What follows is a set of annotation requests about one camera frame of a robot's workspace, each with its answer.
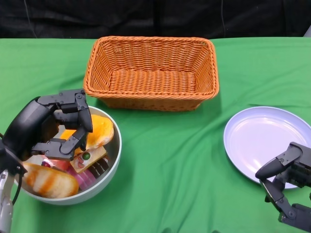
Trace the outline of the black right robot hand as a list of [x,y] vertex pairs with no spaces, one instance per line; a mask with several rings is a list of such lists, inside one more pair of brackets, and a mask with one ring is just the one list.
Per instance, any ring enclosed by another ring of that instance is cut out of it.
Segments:
[[279,222],[310,232],[310,207],[290,204],[283,191],[286,183],[299,188],[311,186],[311,149],[291,142],[286,151],[262,166],[255,176],[265,189],[265,202],[279,211]]

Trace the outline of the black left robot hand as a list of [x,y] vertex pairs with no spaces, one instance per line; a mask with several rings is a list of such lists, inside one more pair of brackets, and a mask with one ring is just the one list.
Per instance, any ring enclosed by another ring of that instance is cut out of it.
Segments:
[[19,160],[43,154],[71,161],[75,150],[86,150],[92,118],[83,89],[36,97],[14,118],[2,142]]

